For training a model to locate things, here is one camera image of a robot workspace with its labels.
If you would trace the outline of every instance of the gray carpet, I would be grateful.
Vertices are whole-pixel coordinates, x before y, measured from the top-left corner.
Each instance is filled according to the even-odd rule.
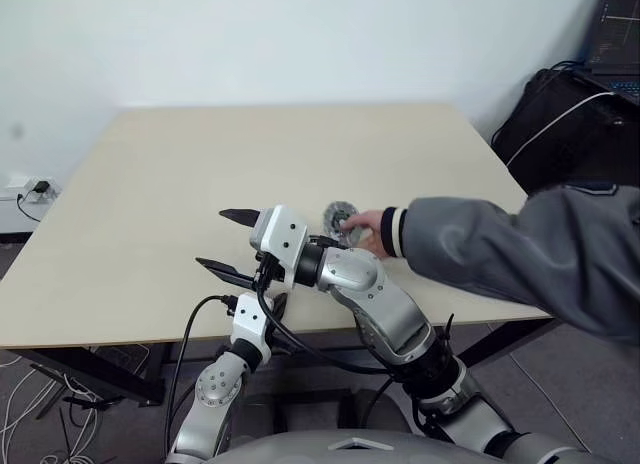
[[[0,246],[0,275],[17,255],[19,246]],[[488,332],[486,326],[457,326],[453,330],[455,350],[462,350]],[[312,336],[322,343],[327,336]],[[352,341],[355,336],[338,336]],[[331,336],[334,345],[336,336]],[[214,343],[198,342],[190,355],[210,353]],[[586,444],[596,453],[624,464],[637,464],[640,456],[640,355],[637,350],[623,356],[617,349],[568,326],[561,326],[528,346],[516,351],[519,362],[543,386],[566,415]],[[12,360],[13,354],[0,351],[0,364]],[[203,365],[185,368],[180,388],[197,375]],[[29,370],[24,360],[0,368],[0,418],[9,393]],[[484,367],[473,374],[487,393],[503,408],[520,431],[537,431],[577,444],[575,438],[546,401],[540,391],[508,358]],[[282,393],[289,391],[330,388],[375,388],[383,379],[359,377],[337,369],[290,369],[260,372],[249,385],[251,393]],[[46,378],[34,376],[17,393],[12,409],[21,411],[33,395],[45,384]],[[405,414],[408,401],[399,386],[392,386],[388,395]],[[38,463],[46,454],[64,449],[64,436],[56,406],[43,420],[27,417],[14,434],[10,463]],[[309,406],[288,410],[292,429],[315,429],[335,424],[335,406],[322,405],[320,412],[310,412]],[[102,414],[99,431],[85,454],[96,464],[117,456],[114,463],[158,463],[162,459],[161,435],[163,407],[140,408],[133,402],[122,402]],[[76,411],[76,420],[83,414]]]

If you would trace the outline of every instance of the table leg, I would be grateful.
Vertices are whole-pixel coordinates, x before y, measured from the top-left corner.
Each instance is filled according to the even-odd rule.
[[[147,381],[81,347],[15,349],[12,352],[78,379],[95,392],[123,396],[144,405],[161,404],[162,381]]]
[[[557,319],[530,319],[502,324],[467,348],[459,358],[467,367],[488,363],[513,352],[560,325]]]

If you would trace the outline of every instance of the table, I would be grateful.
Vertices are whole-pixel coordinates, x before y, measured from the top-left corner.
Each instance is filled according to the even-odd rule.
[[[525,199],[445,104],[123,111],[0,282],[0,347],[45,348],[40,357],[61,359],[52,348],[181,338],[201,297],[239,292],[196,256],[256,268],[249,230],[221,209],[283,203],[317,233],[334,200],[365,210],[435,195],[489,199],[509,211]],[[546,316],[416,276],[401,260],[386,267],[436,325],[451,313],[456,323]],[[203,309],[192,336],[229,334],[225,311]],[[353,325],[347,309],[301,286],[284,320],[301,332]]]

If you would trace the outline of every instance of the gray jacket sleeve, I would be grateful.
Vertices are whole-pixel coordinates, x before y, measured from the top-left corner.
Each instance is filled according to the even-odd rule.
[[[538,306],[584,331],[640,344],[640,189],[556,187],[519,214],[457,198],[389,208],[391,255],[430,279]]]

